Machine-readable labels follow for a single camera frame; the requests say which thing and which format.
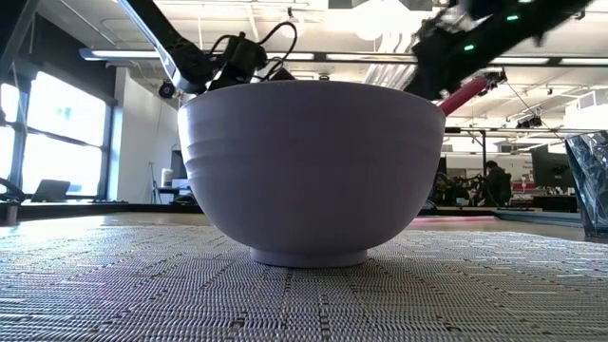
security camera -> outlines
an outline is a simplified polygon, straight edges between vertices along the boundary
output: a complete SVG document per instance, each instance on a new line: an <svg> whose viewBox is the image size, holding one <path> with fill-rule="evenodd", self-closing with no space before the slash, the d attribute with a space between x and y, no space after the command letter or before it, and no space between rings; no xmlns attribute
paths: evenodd
<svg viewBox="0 0 608 342"><path fill-rule="evenodd" d="M169 80L162 81L162 85L159 88L159 96L164 99L173 99L176 89L175 86Z"/></svg>

white bowl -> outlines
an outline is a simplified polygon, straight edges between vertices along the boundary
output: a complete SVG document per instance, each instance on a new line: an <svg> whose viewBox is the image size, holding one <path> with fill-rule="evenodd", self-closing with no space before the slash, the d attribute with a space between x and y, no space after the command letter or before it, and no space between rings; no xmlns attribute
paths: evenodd
<svg viewBox="0 0 608 342"><path fill-rule="evenodd" d="M431 190L445 115L374 85L286 81L219 89L180 110L200 207L254 260L342 267L399 234Z"/></svg>

laptop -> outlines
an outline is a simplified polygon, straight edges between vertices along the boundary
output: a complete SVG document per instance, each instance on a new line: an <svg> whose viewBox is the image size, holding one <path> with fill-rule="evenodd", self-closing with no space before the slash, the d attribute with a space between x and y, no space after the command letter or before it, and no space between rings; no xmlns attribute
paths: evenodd
<svg viewBox="0 0 608 342"><path fill-rule="evenodd" d="M65 180L40 180L38 189L31 197L32 202L65 202L69 181Z"/></svg>

bowl base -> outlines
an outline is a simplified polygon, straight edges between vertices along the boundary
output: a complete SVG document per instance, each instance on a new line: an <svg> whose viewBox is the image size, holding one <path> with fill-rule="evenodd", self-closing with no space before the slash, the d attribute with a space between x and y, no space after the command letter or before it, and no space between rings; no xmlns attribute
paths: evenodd
<svg viewBox="0 0 608 342"><path fill-rule="evenodd" d="M332 268L349 267L368 260L368 251L340 255L299 255L289 253L264 252L250 249L251 259L259 263L279 267L294 268Z"/></svg>

woven placemat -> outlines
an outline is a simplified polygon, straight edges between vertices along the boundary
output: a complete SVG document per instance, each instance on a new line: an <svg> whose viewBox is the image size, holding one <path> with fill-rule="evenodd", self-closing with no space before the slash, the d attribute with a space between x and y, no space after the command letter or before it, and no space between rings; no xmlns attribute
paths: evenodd
<svg viewBox="0 0 608 342"><path fill-rule="evenodd" d="M0 231L0 341L608 341L608 245L406 230L269 267L213 227Z"/></svg>

